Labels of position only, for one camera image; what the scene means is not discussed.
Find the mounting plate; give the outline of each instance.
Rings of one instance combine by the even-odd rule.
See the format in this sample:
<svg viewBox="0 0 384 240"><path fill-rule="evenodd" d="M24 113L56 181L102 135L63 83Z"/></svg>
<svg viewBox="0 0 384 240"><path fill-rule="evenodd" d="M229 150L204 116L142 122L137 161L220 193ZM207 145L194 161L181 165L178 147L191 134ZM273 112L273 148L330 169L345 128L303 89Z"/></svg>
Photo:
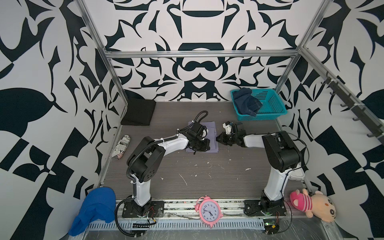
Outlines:
<svg viewBox="0 0 384 240"><path fill-rule="evenodd" d="M276 212L279 212L280 216L285 216L286 213L284 202L283 205L275 206L272 209L269 209L269 211L266 210L265 212L261 210L260 200L245 200L244 205L244 214L250 217L271 216L276 215Z"/></svg>
<svg viewBox="0 0 384 240"><path fill-rule="evenodd" d="M126 202L122 211L122 217L137 217L137 211L133 207L133 201ZM151 201L149 205L149 217L161 217L164 213L164 202L163 201Z"/></svg>

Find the hook rack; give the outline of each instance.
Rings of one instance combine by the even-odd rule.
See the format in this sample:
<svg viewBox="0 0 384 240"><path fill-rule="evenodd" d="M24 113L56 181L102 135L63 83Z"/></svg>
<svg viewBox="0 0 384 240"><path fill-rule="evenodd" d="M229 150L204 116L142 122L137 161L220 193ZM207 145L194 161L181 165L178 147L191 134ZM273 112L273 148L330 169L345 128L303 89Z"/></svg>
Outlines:
<svg viewBox="0 0 384 240"><path fill-rule="evenodd" d="M328 84L333 90L331 95L337 95L344 104L342 107L348 107L355 115L354 121L361 121L370 131L367 137L376 137L384 145L384 126L383 123L362 103L340 80L328 77L322 85Z"/></svg>

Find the black cloth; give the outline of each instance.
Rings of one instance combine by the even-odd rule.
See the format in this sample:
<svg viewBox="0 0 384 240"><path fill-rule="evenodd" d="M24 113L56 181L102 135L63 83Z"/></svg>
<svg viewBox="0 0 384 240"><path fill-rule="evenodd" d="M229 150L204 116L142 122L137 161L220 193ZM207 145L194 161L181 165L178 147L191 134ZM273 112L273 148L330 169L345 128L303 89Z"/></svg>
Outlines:
<svg viewBox="0 0 384 240"><path fill-rule="evenodd" d="M128 99L127 113L121 120L121 125L149 126L156 102L146 99Z"/></svg>
<svg viewBox="0 0 384 240"><path fill-rule="evenodd" d="M233 99L240 114L247 114L256 117L257 111L263 104L255 97L251 96L252 89L242 88L233 93Z"/></svg>

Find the white debris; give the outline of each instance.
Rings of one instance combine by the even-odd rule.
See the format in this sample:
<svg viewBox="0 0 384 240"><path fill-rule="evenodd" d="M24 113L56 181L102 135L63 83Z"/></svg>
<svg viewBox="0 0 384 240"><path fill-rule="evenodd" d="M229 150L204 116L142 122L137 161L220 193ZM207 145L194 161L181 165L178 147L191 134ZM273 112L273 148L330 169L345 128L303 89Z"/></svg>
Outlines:
<svg viewBox="0 0 384 240"><path fill-rule="evenodd" d="M180 175L180 174L179 174ZM184 180L183 176L180 175L180 177ZM187 182L184 180L185 184L188 186Z"/></svg>

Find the stuffed animal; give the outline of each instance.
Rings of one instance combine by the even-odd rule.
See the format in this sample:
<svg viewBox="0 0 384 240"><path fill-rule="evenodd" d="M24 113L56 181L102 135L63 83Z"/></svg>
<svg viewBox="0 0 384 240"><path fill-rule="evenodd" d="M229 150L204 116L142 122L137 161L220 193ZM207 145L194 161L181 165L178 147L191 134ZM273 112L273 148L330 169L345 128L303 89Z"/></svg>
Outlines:
<svg viewBox="0 0 384 240"><path fill-rule="evenodd" d="M293 206L305 212L309 218L315 215L324 222L333 222L336 218L335 205L320 191L316 191L315 195L310 197L306 189L303 189L303 193L296 190L291 192L290 199Z"/></svg>

